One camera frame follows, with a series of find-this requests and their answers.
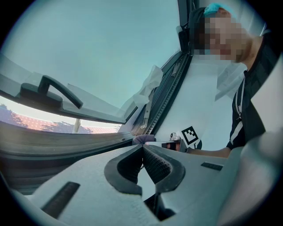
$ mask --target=gray plastic panel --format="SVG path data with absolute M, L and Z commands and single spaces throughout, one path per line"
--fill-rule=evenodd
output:
M 209 179 L 206 177 L 206 175 L 203 175 L 207 180 L 209 180 L 209 183 L 206 185 L 203 184 L 205 188 L 201 188 L 200 184 L 193 185 L 192 183 L 194 183 L 194 181 L 191 180 L 191 188 L 196 186 L 202 190 L 202 193 L 198 193 L 198 191 L 196 191 L 196 194 L 198 194 L 197 196 L 194 193 L 189 192 L 183 194 L 183 199 L 188 200 L 187 206 L 185 207 L 185 202 L 182 202 L 182 211 L 163 221 L 162 225 L 216 225 L 221 207 L 233 186 L 233 181 L 237 174 L 241 151 L 242 147 L 233 149 L 221 171 L 210 169 L 216 171 L 217 176 Z M 177 197 L 180 195 L 180 192 L 177 192 L 178 189 L 182 189 L 184 191 L 186 186 L 189 186 L 190 181 L 188 180 L 188 177 L 185 177 L 184 179 L 187 181 L 187 184 L 185 184 L 185 180 L 183 180 L 182 183 L 184 184 L 180 184 L 180 186 L 176 189 L 176 194 L 162 194 L 164 197 L 164 202 L 167 203 L 168 207 L 170 205 L 171 208 L 178 208 L 178 210 L 180 209 L 178 207 L 178 203 L 173 202 L 172 199 L 173 196 L 175 196 L 180 200 L 181 198 Z
M 169 152 L 170 156 L 180 161 L 186 168 L 186 174 L 175 191 L 161 194 L 165 208 L 180 212 L 206 193 L 220 171 L 201 166 L 204 162 L 224 165 L 226 158 L 214 158 L 195 154 Z
M 130 146 L 82 159 L 38 188 L 31 197 L 44 206 L 68 181 L 80 184 L 58 220 L 68 225 L 150 225 L 158 222 L 139 195 L 118 192 L 106 180 L 107 162 L 137 146 Z

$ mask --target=teal hair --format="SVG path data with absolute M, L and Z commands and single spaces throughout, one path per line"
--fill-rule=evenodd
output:
M 232 15 L 233 18 L 237 19 L 236 14 L 234 13 L 234 11 L 229 6 L 227 6 L 225 4 L 222 4 L 222 3 L 211 3 L 211 4 L 209 4 L 205 8 L 203 15 L 205 17 L 207 17 L 210 14 L 216 13 L 219 8 L 225 9 L 226 11 L 228 11 Z

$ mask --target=lanyard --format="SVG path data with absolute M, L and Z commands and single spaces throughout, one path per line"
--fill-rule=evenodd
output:
M 242 94 L 241 94 L 240 105 L 238 105 L 238 92 L 239 92 L 239 89 L 237 89 L 237 93 L 236 93 L 236 110 L 237 110 L 237 112 L 239 114 L 239 118 L 240 119 L 242 119 L 241 114 L 242 114 L 242 106 L 243 106 L 244 88 L 245 88 L 245 77 L 244 77 L 244 81 L 243 81 L 243 85 L 242 85 Z

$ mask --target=sky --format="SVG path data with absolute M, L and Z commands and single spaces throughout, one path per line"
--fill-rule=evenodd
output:
M 177 0 L 37 0 L 1 53 L 120 108 L 179 51 L 179 24 Z

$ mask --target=window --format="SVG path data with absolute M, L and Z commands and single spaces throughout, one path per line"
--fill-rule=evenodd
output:
M 158 68 L 179 51 L 179 24 L 177 0 L 35 1 L 1 49 L 0 90 L 22 102 L 21 84 L 38 86 L 48 75 L 84 103 L 78 109 L 63 97 L 50 112 L 126 123 L 159 85 Z
M 80 120 L 33 109 L 0 97 L 0 121 L 28 129 L 60 133 L 116 133 L 120 124 Z

